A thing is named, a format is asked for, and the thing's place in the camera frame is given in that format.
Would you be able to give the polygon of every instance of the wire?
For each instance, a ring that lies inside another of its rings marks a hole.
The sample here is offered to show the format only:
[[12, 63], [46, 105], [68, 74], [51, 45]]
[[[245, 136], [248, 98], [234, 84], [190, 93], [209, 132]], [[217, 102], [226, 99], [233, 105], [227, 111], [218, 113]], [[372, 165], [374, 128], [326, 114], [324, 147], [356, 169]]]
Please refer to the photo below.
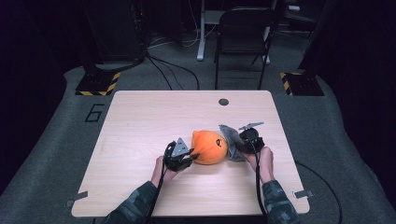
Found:
[[191, 12], [192, 19], [193, 19], [193, 21], [194, 21], [195, 30], [196, 30], [196, 36], [195, 36], [195, 39], [192, 41], [191, 44], [189, 44], [189, 45], [183, 45], [183, 47], [185, 47], [185, 48], [191, 47], [192, 45], [194, 45], [194, 44], [199, 40], [198, 25], [197, 25], [197, 21], [195, 20], [194, 14], [193, 14], [193, 12], [192, 12], [191, 0], [189, 0], [189, 8], [190, 8], [190, 12]]
[[123, 67], [118, 67], [118, 68], [113, 68], [113, 69], [101, 69], [101, 70], [104, 70], [104, 71], [107, 71], [107, 72], [118, 73], [118, 72], [122, 72], [122, 71], [128, 70], [130, 68], [133, 68], [133, 67], [141, 64], [143, 62], [143, 60], [144, 59], [142, 58], [142, 59], [134, 60], [134, 63], [129, 64], [129, 65], [125, 65]]
[[[195, 40], [183, 40], [182, 42], [196, 42]], [[178, 44], [176, 41], [173, 41], [173, 40], [169, 40], [169, 41], [166, 41], [166, 42], [162, 42], [162, 43], [158, 43], [158, 44], [156, 44], [156, 43], [152, 43], [149, 47], [148, 47], [148, 49], [153, 49], [153, 48], [157, 48], [157, 47], [160, 47], [160, 46], [163, 46], [163, 45], [169, 45], [169, 44]]]
[[165, 40], [165, 39], [166, 39], [166, 37], [164, 37], [164, 36], [159, 36], [159, 37], [153, 38], [153, 39], [150, 41], [150, 43], [149, 43], [150, 47], [148, 47], [148, 48], [152, 48], [152, 46], [153, 46], [153, 45], [155, 46], [157, 43], [162, 44], [161, 42], [162, 42], [163, 40]]
[[305, 169], [309, 170], [310, 172], [312, 172], [313, 174], [315, 174], [317, 177], [319, 177], [329, 188], [329, 190], [332, 192], [332, 195], [334, 196], [334, 199], [337, 201], [338, 204], [338, 213], [339, 213], [339, 217], [338, 217], [338, 223], [341, 224], [341, 222], [343, 221], [343, 209], [341, 207], [341, 203], [340, 200], [338, 199], [337, 195], [335, 194], [334, 189], [330, 186], [330, 184], [320, 175], [318, 174], [316, 171], [314, 171], [313, 169], [309, 168], [308, 166], [300, 163], [299, 161], [294, 161], [296, 164], [303, 166]]
[[156, 61], [158, 61], [158, 62], [167, 63], [167, 64], [170, 64], [170, 65], [172, 65], [172, 66], [174, 66], [174, 67], [178, 67], [178, 68], [183, 69], [184, 71], [187, 71], [188, 73], [192, 74], [192, 75], [194, 76], [195, 81], [196, 81], [196, 84], [197, 84], [197, 90], [200, 90], [200, 82], [199, 82], [199, 80], [198, 80], [198, 77], [197, 77], [197, 76], [195, 75], [195, 73], [193, 73], [190, 69], [185, 68], [185, 67], [182, 67], [182, 66], [179, 66], [179, 65], [174, 64], [174, 63], [169, 63], [169, 62], [164, 61], [164, 60], [162, 60], [162, 59], [159, 59], [159, 58], [157, 58], [157, 57], [155, 57], [155, 56], [149, 56], [149, 57], [152, 58], [152, 59], [154, 59], [154, 60], [156, 60]]
[[149, 223], [149, 220], [151, 219], [151, 214], [154, 211], [154, 207], [155, 207], [155, 203], [157, 202], [158, 195], [160, 195], [161, 187], [163, 186], [163, 178], [165, 177], [165, 174], [166, 174], [167, 170], [168, 170], [168, 168], [166, 168], [166, 170], [165, 170], [165, 153], [163, 153], [163, 168], [161, 170], [160, 182], [158, 183], [158, 188], [155, 191], [155, 195], [154, 195], [154, 199], [153, 199], [153, 201], [151, 203], [151, 207], [148, 210], [148, 214], [146, 215], [146, 222], [145, 223]]
[[213, 28], [205, 35], [205, 38], [209, 36], [216, 27], [217, 25], [214, 25]]
[[262, 215], [264, 216], [264, 219], [267, 220], [267, 213], [265, 212], [264, 206], [262, 205], [262, 192], [260, 191], [260, 158], [257, 155], [256, 148], [254, 145], [249, 141], [251, 146], [253, 147], [254, 150], [254, 157], [256, 158], [256, 193], [257, 193], [257, 200], [259, 202], [259, 207], [262, 210]]
[[152, 61], [151, 56], [149, 55], [149, 53], [147, 53], [146, 57], [147, 57], [147, 58], [151, 61], [151, 63], [161, 72], [161, 74], [163, 75], [163, 78], [165, 78], [165, 81], [166, 81], [166, 83], [167, 83], [168, 86], [169, 86], [169, 89], [172, 91], [172, 90], [173, 90], [173, 89], [172, 89], [172, 86], [171, 86], [171, 84], [169, 83], [168, 78], [166, 78], [165, 74], [163, 73], [163, 70], [161, 70], [161, 68], [160, 68], [157, 64], [155, 64], [154, 61]]
[[171, 71], [172, 76], [174, 77], [174, 79], [175, 79], [177, 85], [178, 85], [182, 90], [184, 90], [184, 88], [183, 88], [183, 87], [180, 85], [180, 83], [178, 82], [178, 80], [177, 80], [177, 78], [176, 78], [176, 75], [175, 75], [175, 72], [174, 72], [168, 65], [166, 65], [166, 63], [163, 63], [163, 62], [159, 62], [159, 63], [161, 63], [163, 66], [167, 67], [167, 68]]

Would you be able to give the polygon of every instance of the sleeve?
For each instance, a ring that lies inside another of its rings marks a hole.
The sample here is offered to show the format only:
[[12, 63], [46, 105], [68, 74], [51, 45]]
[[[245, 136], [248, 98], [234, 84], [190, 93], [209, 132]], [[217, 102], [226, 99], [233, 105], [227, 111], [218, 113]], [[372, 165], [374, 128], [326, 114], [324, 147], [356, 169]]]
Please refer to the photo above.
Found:
[[107, 215], [102, 224], [144, 223], [146, 213], [151, 207], [157, 188], [150, 182], [146, 182], [122, 202], [115, 210]]
[[262, 185], [264, 195], [264, 206], [267, 210], [268, 223], [301, 223], [293, 204], [286, 196], [279, 182], [276, 180], [266, 182]]

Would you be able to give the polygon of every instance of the wooden table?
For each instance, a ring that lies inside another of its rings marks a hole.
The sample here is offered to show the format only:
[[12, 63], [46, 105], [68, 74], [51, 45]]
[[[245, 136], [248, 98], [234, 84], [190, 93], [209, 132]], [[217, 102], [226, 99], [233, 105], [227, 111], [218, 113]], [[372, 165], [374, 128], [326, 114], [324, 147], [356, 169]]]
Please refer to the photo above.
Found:
[[[220, 105], [225, 98], [228, 105]], [[118, 91], [78, 192], [88, 197], [74, 203], [75, 217], [105, 217], [131, 192], [150, 180], [155, 160], [181, 137], [190, 147], [192, 132], [220, 133], [219, 125], [255, 127], [274, 151], [275, 177], [298, 213], [306, 213], [306, 198], [290, 147], [269, 91]], [[214, 165], [194, 163], [164, 185], [153, 215], [242, 216], [261, 213], [255, 174], [245, 161], [225, 159]]]

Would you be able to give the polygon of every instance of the wrist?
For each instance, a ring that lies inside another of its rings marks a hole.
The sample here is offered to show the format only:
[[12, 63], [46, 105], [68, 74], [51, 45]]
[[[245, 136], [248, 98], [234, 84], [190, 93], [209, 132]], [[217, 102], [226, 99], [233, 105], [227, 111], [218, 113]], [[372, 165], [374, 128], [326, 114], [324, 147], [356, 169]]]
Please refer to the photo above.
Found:
[[151, 178], [151, 183], [155, 186], [155, 188], [158, 188], [158, 185], [160, 184], [160, 178], [153, 176]]
[[262, 184], [265, 184], [267, 182], [275, 180], [275, 177], [273, 174], [260, 174], [260, 181]]

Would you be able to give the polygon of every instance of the hand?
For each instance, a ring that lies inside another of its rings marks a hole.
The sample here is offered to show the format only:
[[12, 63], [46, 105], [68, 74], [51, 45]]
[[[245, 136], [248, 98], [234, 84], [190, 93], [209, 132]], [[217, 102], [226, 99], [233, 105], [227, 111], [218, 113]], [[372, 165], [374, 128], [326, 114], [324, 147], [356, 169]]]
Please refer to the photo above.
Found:
[[[152, 172], [152, 177], [151, 177], [151, 183], [153, 185], [155, 185], [156, 188], [158, 188], [158, 184], [160, 183], [162, 170], [163, 170], [163, 156], [160, 156], [155, 161], [155, 167], [154, 167], [154, 171]], [[170, 182], [176, 175], [177, 175], [177, 172], [167, 170], [165, 173], [165, 176], [163, 177], [163, 183], [166, 184], [166, 183]]]
[[[251, 168], [256, 172], [256, 157], [254, 154], [243, 153], [247, 161], [250, 163]], [[260, 180], [266, 183], [275, 180], [274, 177], [274, 155], [269, 147], [263, 147], [258, 154], [260, 158]]]

